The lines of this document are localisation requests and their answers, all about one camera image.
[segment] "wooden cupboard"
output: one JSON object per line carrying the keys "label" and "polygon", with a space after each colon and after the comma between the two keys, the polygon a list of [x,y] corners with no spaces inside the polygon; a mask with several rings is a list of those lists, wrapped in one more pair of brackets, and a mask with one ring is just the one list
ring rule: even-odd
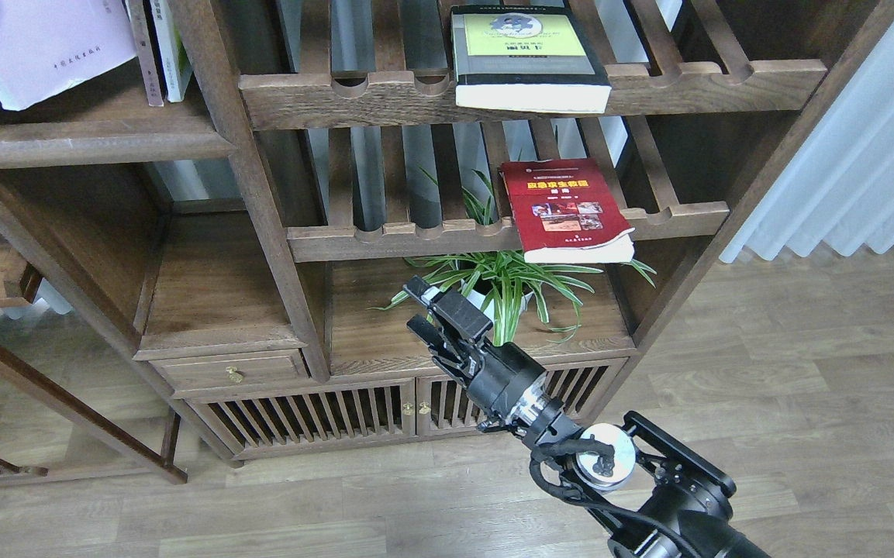
{"label": "wooden cupboard", "polygon": [[[457,3],[439,2],[444,32]],[[369,308],[414,272],[401,257],[519,247],[497,174],[499,221],[465,216],[453,124],[478,123],[496,168],[503,121],[528,118],[545,159],[560,156],[552,119],[571,117],[636,227],[637,257],[659,272],[651,289],[607,269],[567,342],[531,317],[520,326],[550,388],[591,420],[878,41],[894,0],[687,0],[673,29],[653,0],[625,0],[648,63],[616,61],[595,4],[567,4],[613,84],[606,115],[628,130],[615,164],[596,116],[454,106],[449,68],[408,67],[395,0],[371,3],[375,71],[332,71],[327,1],[302,4],[294,50],[273,2],[177,0],[198,82],[184,103],[147,106],[131,63],[0,110],[0,233],[224,460],[460,434],[478,413],[411,338],[414,308]],[[403,127],[426,125],[440,214],[417,223]],[[377,225],[361,219],[354,127],[379,130]],[[309,128],[326,137],[325,166]],[[172,201],[139,169],[202,158],[228,160],[238,200]],[[558,326],[574,320],[560,303],[552,312]]]}

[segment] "white book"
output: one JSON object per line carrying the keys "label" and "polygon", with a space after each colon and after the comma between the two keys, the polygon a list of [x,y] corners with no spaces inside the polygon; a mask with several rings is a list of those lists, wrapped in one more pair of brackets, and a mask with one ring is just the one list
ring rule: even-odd
{"label": "white book", "polygon": [[120,0],[0,0],[3,109],[27,109],[135,56]]}
{"label": "white book", "polygon": [[167,3],[164,0],[150,0],[150,9],[154,15],[154,31],[164,68],[167,101],[183,102],[185,89],[188,89],[188,82],[192,79],[192,64],[188,62],[185,46],[181,45],[181,34]]}
{"label": "white book", "polygon": [[140,74],[143,77],[143,88],[147,95],[147,103],[151,106],[164,106],[164,92],[161,91],[161,74],[157,67],[154,44],[150,39],[150,23],[147,22],[148,10],[144,0],[125,0],[126,11],[130,16],[133,29],[133,42],[140,62]]}

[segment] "white curtain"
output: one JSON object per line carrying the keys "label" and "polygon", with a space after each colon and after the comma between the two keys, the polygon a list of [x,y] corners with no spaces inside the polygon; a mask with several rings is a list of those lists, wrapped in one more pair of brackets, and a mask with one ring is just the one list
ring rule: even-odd
{"label": "white curtain", "polygon": [[720,259],[819,243],[845,257],[894,245],[894,23]]}

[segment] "brass knob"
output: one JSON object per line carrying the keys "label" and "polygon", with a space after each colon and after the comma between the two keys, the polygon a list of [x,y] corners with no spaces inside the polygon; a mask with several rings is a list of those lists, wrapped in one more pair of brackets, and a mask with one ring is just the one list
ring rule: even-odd
{"label": "brass knob", "polygon": [[226,367],[226,377],[234,384],[240,384],[243,381],[243,372],[238,371],[236,367]]}

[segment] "cabinet door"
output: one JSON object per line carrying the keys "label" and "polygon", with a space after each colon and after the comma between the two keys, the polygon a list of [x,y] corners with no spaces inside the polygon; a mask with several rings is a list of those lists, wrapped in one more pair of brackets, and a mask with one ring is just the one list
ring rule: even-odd
{"label": "cabinet door", "polygon": [[[546,392],[564,402],[564,412],[571,418],[591,417],[603,389],[623,364],[625,358],[601,363],[556,364],[553,370],[547,370]],[[446,375],[418,378],[416,395],[416,429],[420,436],[470,432],[485,420],[485,413]]]}
{"label": "cabinet door", "polygon": [[414,379],[188,399],[234,459],[388,444],[416,434]]}

